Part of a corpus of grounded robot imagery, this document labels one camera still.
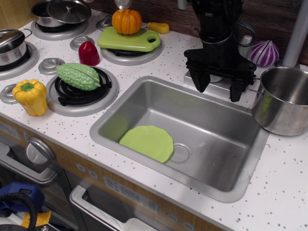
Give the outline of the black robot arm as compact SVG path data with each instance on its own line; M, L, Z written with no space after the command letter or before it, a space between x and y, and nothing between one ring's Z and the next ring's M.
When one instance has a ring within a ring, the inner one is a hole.
M186 50L186 66L196 89L204 92L211 76L231 80L230 99L240 100L245 89L254 83L257 66L243 57L239 47L238 27L251 30L239 19L242 0L193 0L192 8L200 23L199 39L202 48Z

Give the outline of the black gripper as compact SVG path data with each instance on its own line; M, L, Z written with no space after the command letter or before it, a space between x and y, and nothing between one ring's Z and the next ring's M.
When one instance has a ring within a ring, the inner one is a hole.
M248 85L254 83L256 65L240 55L233 31L201 31L202 48L184 52L186 66L199 92L204 92L211 76L231 80L230 99L238 102Z

